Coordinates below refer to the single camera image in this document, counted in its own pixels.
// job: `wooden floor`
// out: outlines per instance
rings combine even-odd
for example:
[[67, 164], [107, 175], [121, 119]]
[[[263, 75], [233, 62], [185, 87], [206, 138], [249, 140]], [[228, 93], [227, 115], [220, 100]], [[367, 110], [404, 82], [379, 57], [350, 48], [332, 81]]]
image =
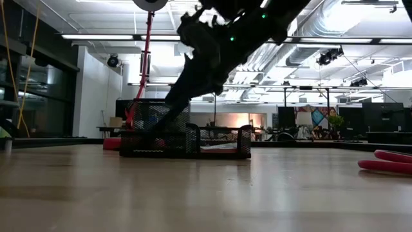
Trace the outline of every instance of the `wooden floor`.
[[252, 160], [120, 159], [101, 146], [0, 154], [0, 231], [412, 231], [412, 178], [372, 153], [253, 149]]

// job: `black mesh wire basket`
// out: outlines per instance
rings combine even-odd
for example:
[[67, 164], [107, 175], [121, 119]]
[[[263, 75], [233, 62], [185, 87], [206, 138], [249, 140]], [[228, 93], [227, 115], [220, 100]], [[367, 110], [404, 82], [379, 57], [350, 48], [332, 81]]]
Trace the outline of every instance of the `black mesh wire basket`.
[[151, 131], [168, 112], [164, 99], [135, 99], [130, 112], [133, 113], [132, 131], [121, 132], [120, 155], [123, 157], [167, 157], [185, 154], [186, 124], [190, 120], [190, 106], [164, 131]]
[[[168, 112], [164, 99], [135, 99], [130, 112], [133, 112], [132, 127], [135, 131], [149, 131]], [[165, 132], [185, 132], [186, 124], [190, 122], [190, 105], [168, 123]]]
[[[198, 127], [195, 124], [188, 124], [186, 131], [186, 152], [195, 154], [201, 158], [208, 159], [249, 159], [251, 145], [252, 126], [246, 125], [241, 128], [223, 127]], [[217, 145], [231, 145], [232, 153], [227, 153], [228, 149], [212, 149], [207, 152], [207, 148]]]

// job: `mesh basket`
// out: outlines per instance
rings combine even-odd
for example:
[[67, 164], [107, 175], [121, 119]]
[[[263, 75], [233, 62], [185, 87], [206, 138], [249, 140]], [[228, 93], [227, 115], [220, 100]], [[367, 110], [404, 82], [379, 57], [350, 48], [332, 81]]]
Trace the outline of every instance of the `mesh basket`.
[[160, 133], [149, 131], [122, 132], [121, 155], [135, 153], [185, 153], [185, 133]]
[[[131, 106], [133, 112], [132, 128], [135, 131], [149, 131], [168, 112], [169, 107], [164, 99], [135, 99]], [[190, 105], [186, 107], [171, 123], [165, 127], [165, 132], [185, 132], [190, 121]]]
[[238, 154], [243, 158], [250, 158], [252, 126], [241, 128], [202, 127], [188, 124], [186, 131], [186, 152], [200, 153], [201, 146], [214, 146], [220, 144], [236, 143]]

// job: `rope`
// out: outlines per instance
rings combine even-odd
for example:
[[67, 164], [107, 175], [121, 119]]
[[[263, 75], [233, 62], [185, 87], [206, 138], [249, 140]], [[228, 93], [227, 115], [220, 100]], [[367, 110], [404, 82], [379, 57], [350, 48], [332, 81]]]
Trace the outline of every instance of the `rope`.
[[381, 91], [386, 97], [389, 97], [393, 102], [397, 103], [397, 101], [395, 101], [391, 96], [389, 96], [388, 94], [385, 93], [385, 91], [381, 90], [379, 88], [379, 86], [377, 86], [376, 84], [374, 84], [373, 82], [371, 82], [371, 80], [369, 80], [369, 78], [364, 75], [358, 68], [356, 68], [356, 66], [345, 56], [343, 55], [343, 57], [345, 57], [346, 60], [348, 60], [348, 62], [356, 69], [356, 71], [358, 71], [366, 80], [368, 80], [376, 89], [378, 89], [379, 91]]
[[[8, 65], [10, 68], [10, 73], [12, 75], [12, 83], [13, 83], [13, 89], [14, 89], [14, 97], [15, 100], [17, 101], [17, 103], [19, 104], [19, 95], [17, 94], [17, 88], [15, 85], [15, 80], [14, 80], [14, 72], [13, 72], [13, 66], [12, 66], [12, 59], [10, 57], [10, 47], [8, 45], [8, 36], [7, 36], [7, 27], [6, 27], [6, 16], [5, 16], [5, 6], [4, 6], [4, 2], [1, 1], [1, 14], [3, 16], [3, 27], [5, 29], [5, 40], [6, 40], [6, 51], [7, 51], [7, 58], [8, 58]], [[19, 111], [20, 111], [20, 115], [23, 114], [23, 108], [20, 107], [19, 104]], [[23, 117], [21, 118], [24, 124], [24, 127], [26, 129], [26, 133], [27, 133], [27, 137], [30, 138], [30, 133], [28, 132], [28, 128], [27, 125], [23, 119]]]
[[[34, 47], [35, 47], [35, 44], [36, 44], [37, 27], [39, 26], [39, 14], [40, 14], [40, 1], [37, 3], [36, 25], [34, 27], [32, 52], [30, 53], [31, 58], [33, 58]], [[32, 70], [32, 62], [30, 62], [29, 65], [28, 65], [26, 84], [24, 85], [23, 103], [21, 104], [21, 111], [20, 111], [20, 116], [19, 116], [19, 123], [17, 124], [17, 129], [20, 128], [21, 119], [23, 118], [23, 109], [24, 109], [24, 104], [26, 102], [27, 84], [28, 84], [28, 79], [30, 77], [31, 70]]]

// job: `potted plant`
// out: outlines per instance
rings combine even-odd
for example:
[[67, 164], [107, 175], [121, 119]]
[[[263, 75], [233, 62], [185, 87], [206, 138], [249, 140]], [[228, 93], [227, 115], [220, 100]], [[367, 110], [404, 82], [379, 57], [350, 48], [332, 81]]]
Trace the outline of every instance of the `potted plant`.
[[332, 139], [339, 139], [344, 124], [343, 117], [339, 115], [329, 116], [329, 124], [332, 127], [330, 132]]

